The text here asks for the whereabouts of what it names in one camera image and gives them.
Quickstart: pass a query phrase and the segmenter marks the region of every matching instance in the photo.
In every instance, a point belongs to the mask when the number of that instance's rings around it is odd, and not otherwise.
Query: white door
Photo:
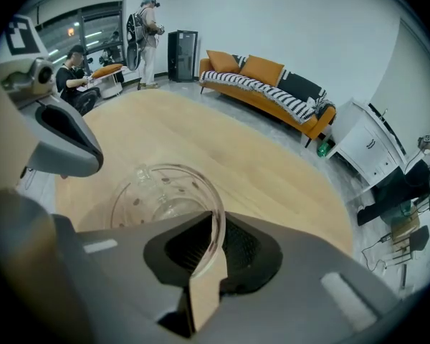
[[[407,158],[417,152],[417,139],[430,133],[430,56],[400,24],[391,61],[371,104],[401,142]]]

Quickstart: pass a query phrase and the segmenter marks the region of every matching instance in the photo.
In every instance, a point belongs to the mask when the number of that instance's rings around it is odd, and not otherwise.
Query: black cabinet
[[[192,82],[196,64],[198,32],[176,31],[168,35],[167,69],[169,79],[175,82]]]

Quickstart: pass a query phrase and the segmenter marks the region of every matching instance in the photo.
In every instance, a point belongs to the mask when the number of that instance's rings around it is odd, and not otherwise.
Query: round tabletop
[[[102,169],[87,178],[56,177],[56,210],[75,230],[103,228],[117,185],[138,165],[177,163],[203,173],[224,208],[319,236],[351,255],[347,211],[328,180],[299,156],[218,111],[162,90],[120,96],[84,117],[99,142]],[[219,304],[223,253],[190,281],[196,329]]]

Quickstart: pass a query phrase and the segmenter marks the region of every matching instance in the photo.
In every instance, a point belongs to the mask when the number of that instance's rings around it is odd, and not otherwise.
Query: gray t-shirt
[[[156,24],[155,20],[155,11],[153,8],[140,8],[138,10],[138,14],[142,16],[143,23],[148,28],[151,23]],[[146,46],[155,47],[156,48],[156,38],[152,34],[148,34],[147,31],[146,36]]]

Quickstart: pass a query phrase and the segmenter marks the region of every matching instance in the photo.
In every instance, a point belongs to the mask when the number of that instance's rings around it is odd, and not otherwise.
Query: orange cushion
[[[119,69],[121,69],[122,66],[123,64],[111,64],[111,65],[101,67],[100,69],[95,70],[91,75],[91,77],[94,77],[94,78],[104,77],[106,75],[111,74],[112,72],[117,72]]]
[[[239,74],[240,67],[232,55],[226,52],[207,50],[210,63],[216,72],[233,72]]]
[[[275,87],[283,68],[284,65],[282,64],[249,55],[240,75],[259,80],[264,84]]]

